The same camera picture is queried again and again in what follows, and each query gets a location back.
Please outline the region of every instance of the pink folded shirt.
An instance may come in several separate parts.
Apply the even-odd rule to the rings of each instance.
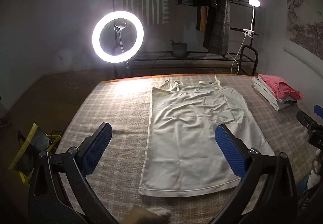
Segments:
[[[300,91],[290,87],[287,82],[281,77],[274,75],[259,75],[262,80],[272,89],[275,97],[285,99],[290,96],[295,100],[301,100],[303,94]]]

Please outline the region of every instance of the floor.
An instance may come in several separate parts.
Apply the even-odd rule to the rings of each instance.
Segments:
[[[176,68],[144,69],[136,66],[133,76],[146,76],[174,73],[230,73],[217,66],[213,69],[194,69],[193,65],[177,65]],[[27,218],[28,186],[21,182],[16,173],[10,172],[8,167],[20,149],[18,142],[18,130],[27,136],[32,124],[35,122],[45,132],[63,130],[72,120],[85,98],[94,87],[105,80],[114,79],[112,69],[92,69],[73,71],[59,74],[51,74],[41,77],[35,82],[13,105],[6,115],[6,119],[12,124],[9,127],[0,128],[0,196],[2,203],[8,211],[13,212],[17,223],[25,223]]]

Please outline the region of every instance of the yellow bag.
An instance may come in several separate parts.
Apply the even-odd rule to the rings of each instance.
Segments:
[[[9,170],[17,172],[23,183],[29,184],[34,170],[34,163],[40,151],[51,152],[53,147],[62,139],[61,135],[47,135],[35,123],[28,137],[9,166]]]

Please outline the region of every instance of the folded clothes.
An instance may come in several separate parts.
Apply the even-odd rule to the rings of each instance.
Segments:
[[[272,92],[271,88],[266,85],[266,83],[260,78],[253,78],[254,88],[261,93],[261,95],[266,98],[266,100],[273,106],[276,111],[282,110],[285,107],[297,103],[292,97],[286,97],[285,99],[278,99]]]
[[[258,77],[272,89],[275,97],[278,99],[285,99],[288,96],[295,100],[301,100],[303,98],[303,94],[300,91],[290,87],[281,77],[273,75],[259,75]]]

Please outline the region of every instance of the plaid bedsheet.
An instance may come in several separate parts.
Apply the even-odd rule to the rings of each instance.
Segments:
[[[223,207],[234,189],[189,198],[156,198],[139,195],[149,123],[152,87],[159,87],[166,76],[102,82],[91,92],[65,132],[57,153],[78,146],[102,122],[113,128],[112,140],[94,173],[87,176],[93,191],[109,212],[121,221],[134,204],[164,207],[172,212],[171,223],[208,223]],[[315,148],[306,141],[307,132],[296,120],[297,105],[279,112],[252,87],[252,77],[217,75],[222,86],[235,88],[248,107],[275,154],[288,154],[296,182],[310,170]],[[214,82],[212,75],[169,77],[185,85],[200,80]],[[65,175],[64,186],[74,208],[81,211]],[[256,189],[246,210],[252,209],[260,188]]]

